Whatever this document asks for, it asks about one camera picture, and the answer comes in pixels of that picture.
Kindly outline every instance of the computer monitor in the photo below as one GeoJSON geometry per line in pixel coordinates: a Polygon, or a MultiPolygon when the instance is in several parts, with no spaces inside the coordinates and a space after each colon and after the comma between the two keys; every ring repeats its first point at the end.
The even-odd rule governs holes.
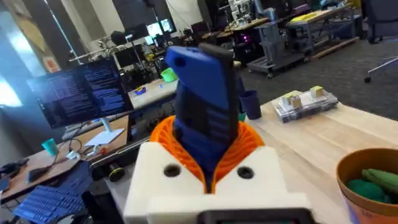
{"type": "Polygon", "coordinates": [[[145,24],[139,24],[135,27],[130,27],[125,31],[126,37],[128,37],[129,41],[137,40],[143,37],[148,36],[148,29],[145,24]]]}
{"type": "Polygon", "coordinates": [[[152,45],[155,43],[151,36],[145,37],[145,41],[147,42],[147,45],[152,45]]]}
{"type": "MultiPolygon", "coordinates": [[[[170,19],[164,19],[160,23],[162,23],[164,31],[169,31],[170,33],[175,31],[170,19]]],[[[158,22],[155,22],[155,23],[147,26],[147,29],[148,29],[149,35],[153,38],[155,38],[157,34],[163,35],[158,22]]]]}
{"type": "Polygon", "coordinates": [[[139,59],[137,58],[137,54],[134,51],[134,48],[137,51],[140,60],[145,60],[144,53],[142,52],[142,45],[135,45],[135,47],[130,47],[125,50],[121,50],[115,53],[116,59],[121,68],[126,66],[130,66],[134,63],[139,63],[139,59]]]}
{"type": "MultiPolygon", "coordinates": [[[[52,128],[82,123],[133,109],[114,61],[110,58],[79,65],[28,81],[52,128]]],[[[86,144],[109,144],[123,129],[107,129],[86,144]]]]}

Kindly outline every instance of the light wood tabletop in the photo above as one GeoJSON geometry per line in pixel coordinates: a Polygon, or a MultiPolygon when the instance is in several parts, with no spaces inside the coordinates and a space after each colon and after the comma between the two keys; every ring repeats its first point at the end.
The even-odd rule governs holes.
{"type": "Polygon", "coordinates": [[[135,110],[152,104],[162,98],[173,95],[177,91],[178,80],[165,82],[164,80],[155,80],[151,83],[143,85],[147,88],[147,92],[137,95],[134,91],[129,92],[130,100],[135,110]]]}
{"type": "Polygon", "coordinates": [[[322,224],[349,224],[336,180],[338,161],[372,147],[398,148],[398,122],[338,104],[336,109],[283,124],[272,103],[262,118],[246,119],[267,146],[276,149],[290,192],[304,192],[322,224]]]}
{"type": "MultiPolygon", "coordinates": [[[[119,128],[124,128],[125,130],[115,139],[113,140],[110,144],[106,145],[106,152],[111,152],[121,146],[124,146],[127,144],[127,124],[128,124],[128,116],[124,116],[122,118],[119,118],[111,123],[111,127],[113,129],[119,129],[119,128]]],[[[85,134],[82,134],[80,136],[77,136],[76,138],[81,141],[83,144],[81,151],[86,149],[84,147],[84,144],[88,142],[90,139],[95,137],[98,133],[104,131],[104,126],[101,126],[99,128],[93,129],[91,131],[88,131],[85,134]]],[[[59,155],[57,157],[57,160],[63,160],[67,153],[68,153],[68,147],[69,147],[69,141],[65,142],[60,149],[59,149],[59,155]]],[[[77,151],[80,147],[80,144],[78,141],[72,141],[71,148],[74,149],[74,151],[77,151]]],[[[90,157],[87,158],[87,161],[93,160],[98,156],[90,157]]],[[[9,190],[5,191],[1,196],[1,203],[7,202],[10,200],[10,198],[15,197],[16,195],[20,195],[25,193],[29,193],[30,190],[33,190],[33,188],[37,185],[47,183],[48,181],[51,181],[52,179],[56,179],[60,175],[68,172],[73,166],[78,162],[77,159],[73,160],[66,160],[63,162],[60,162],[59,164],[55,164],[43,177],[39,178],[35,182],[32,183],[27,183],[27,173],[28,171],[36,168],[41,168],[45,166],[49,166],[52,164],[54,157],[51,157],[45,150],[40,151],[34,155],[31,155],[28,157],[29,161],[27,162],[27,165],[21,168],[21,172],[15,176],[13,179],[11,179],[10,182],[10,188],[9,190]]]]}
{"type": "Polygon", "coordinates": [[[237,28],[231,28],[231,31],[241,31],[241,30],[246,30],[246,29],[250,29],[252,27],[256,27],[259,26],[265,22],[268,22],[269,19],[268,18],[261,18],[261,19],[255,19],[253,21],[251,21],[250,23],[243,25],[243,26],[239,26],[237,28]]]}

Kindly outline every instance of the keyboard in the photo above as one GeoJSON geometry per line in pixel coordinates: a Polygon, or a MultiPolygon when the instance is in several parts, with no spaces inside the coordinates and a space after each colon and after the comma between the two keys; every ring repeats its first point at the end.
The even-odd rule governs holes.
{"type": "Polygon", "coordinates": [[[14,215],[46,224],[84,211],[81,195],[65,189],[37,186],[14,210],[14,215]]]}
{"type": "Polygon", "coordinates": [[[82,195],[92,183],[93,178],[91,177],[90,163],[81,161],[73,168],[58,188],[82,195]]]}

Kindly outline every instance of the monitor stand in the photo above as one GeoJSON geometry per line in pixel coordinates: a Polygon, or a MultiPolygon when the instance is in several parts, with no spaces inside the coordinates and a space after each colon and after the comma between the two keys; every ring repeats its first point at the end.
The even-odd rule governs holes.
{"type": "Polygon", "coordinates": [[[111,124],[107,118],[100,118],[100,120],[105,127],[105,131],[97,134],[92,140],[88,141],[85,146],[109,144],[124,131],[124,128],[112,130],[111,124]]]}

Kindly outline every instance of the green cup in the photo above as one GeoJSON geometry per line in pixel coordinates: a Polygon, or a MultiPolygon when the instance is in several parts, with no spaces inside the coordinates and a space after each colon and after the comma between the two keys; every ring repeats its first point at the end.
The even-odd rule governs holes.
{"type": "Polygon", "coordinates": [[[58,149],[57,149],[57,144],[55,143],[54,139],[49,139],[49,140],[43,142],[42,146],[51,156],[57,155],[58,149]]]}

